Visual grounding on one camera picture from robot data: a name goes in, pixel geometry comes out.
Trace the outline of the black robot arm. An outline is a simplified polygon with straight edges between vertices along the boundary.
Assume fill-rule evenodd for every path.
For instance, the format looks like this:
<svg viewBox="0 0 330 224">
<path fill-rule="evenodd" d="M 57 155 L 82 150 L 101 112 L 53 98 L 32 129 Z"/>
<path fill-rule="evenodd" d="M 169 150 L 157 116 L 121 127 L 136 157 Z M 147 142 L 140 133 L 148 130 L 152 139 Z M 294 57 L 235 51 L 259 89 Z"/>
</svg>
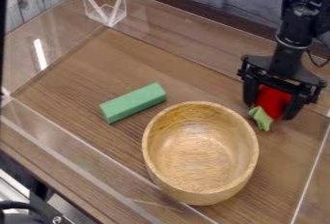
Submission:
<svg viewBox="0 0 330 224">
<path fill-rule="evenodd" d="M 291 120 L 307 104 L 318 101 L 327 83 L 304 67 L 302 58 L 311 55 L 311 42 L 327 32 L 330 0 L 282 0 L 274 54 L 240 57 L 237 76 L 247 106 L 253 106 L 262 90 L 271 88 L 288 96 L 279 117 Z"/>
</svg>

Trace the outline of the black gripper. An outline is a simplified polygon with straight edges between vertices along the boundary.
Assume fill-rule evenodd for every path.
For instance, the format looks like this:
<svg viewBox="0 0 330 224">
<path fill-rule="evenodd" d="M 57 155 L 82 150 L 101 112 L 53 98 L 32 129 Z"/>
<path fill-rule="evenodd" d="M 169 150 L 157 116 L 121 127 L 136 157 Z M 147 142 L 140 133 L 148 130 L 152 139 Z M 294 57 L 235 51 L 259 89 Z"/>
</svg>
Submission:
<svg viewBox="0 0 330 224">
<path fill-rule="evenodd" d="M 243 102 L 247 106 L 253 104 L 260 85 L 267 85 L 292 95 L 284 107 L 282 119 L 292 120 L 306 104 L 316 103 L 320 91 L 327 83 L 303 64 L 296 65 L 296 71 L 287 76 L 271 70 L 272 58 L 268 56 L 240 57 L 241 63 L 237 76 L 243 81 Z"/>
</svg>

